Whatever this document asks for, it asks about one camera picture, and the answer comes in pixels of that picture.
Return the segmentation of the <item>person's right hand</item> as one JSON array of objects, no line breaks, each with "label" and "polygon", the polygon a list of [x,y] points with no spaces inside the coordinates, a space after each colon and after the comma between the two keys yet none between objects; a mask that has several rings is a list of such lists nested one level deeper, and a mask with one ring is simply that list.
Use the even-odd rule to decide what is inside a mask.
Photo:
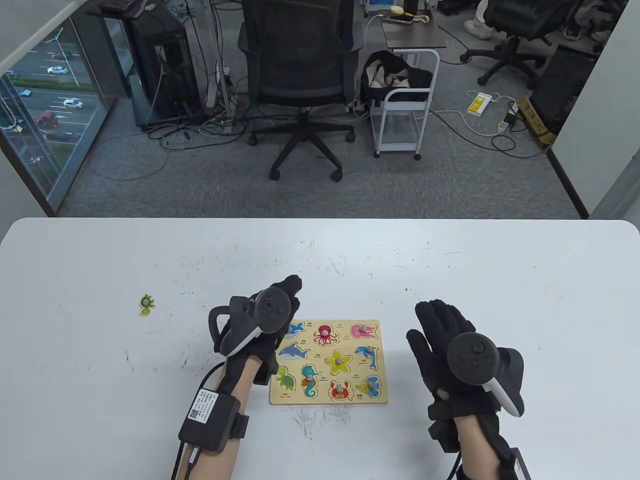
[{"label": "person's right hand", "polygon": [[460,450],[455,418],[474,415],[494,415],[499,403],[481,386],[462,382],[451,370],[447,352],[457,336],[474,333],[476,329],[453,305],[442,300],[421,301],[414,312],[422,331],[410,329],[406,339],[434,403],[427,413],[433,424],[429,434],[445,453]]}]

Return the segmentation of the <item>person's left hand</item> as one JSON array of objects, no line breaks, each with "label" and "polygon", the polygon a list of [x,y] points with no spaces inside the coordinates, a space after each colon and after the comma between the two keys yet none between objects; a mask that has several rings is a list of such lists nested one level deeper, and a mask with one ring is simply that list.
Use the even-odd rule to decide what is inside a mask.
[{"label": "person's left hand", "polygon": [[302,279],[290,275],[250,297],[234,295],[228,305],[210,310],[208,328],[214,352],[225,358],[218,391],[230,394],[236,388],[250,357],[262,362],[253,384],[265,386],[277,373],[277,349],[300,307],[297,294],[301,289]]}]

